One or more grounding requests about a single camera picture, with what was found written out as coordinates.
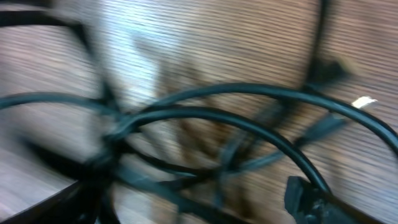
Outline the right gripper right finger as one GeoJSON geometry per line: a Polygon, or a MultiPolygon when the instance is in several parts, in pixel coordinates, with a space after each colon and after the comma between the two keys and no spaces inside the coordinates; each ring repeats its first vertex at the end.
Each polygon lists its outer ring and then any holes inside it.
{"type": "Polygon", "coordinates": [[[287,180],[284,206],[296,224],[383,224],[297,176],[287,180]]]}

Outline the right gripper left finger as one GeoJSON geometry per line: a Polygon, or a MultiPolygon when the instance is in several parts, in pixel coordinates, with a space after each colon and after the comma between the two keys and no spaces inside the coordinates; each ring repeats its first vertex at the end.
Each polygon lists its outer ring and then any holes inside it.
{"type": "Polygon", "coordinates": [[[78,181],[59,193],[5,219],[1,224],[94,223],[100,211],[103,187],[78,181]]]}

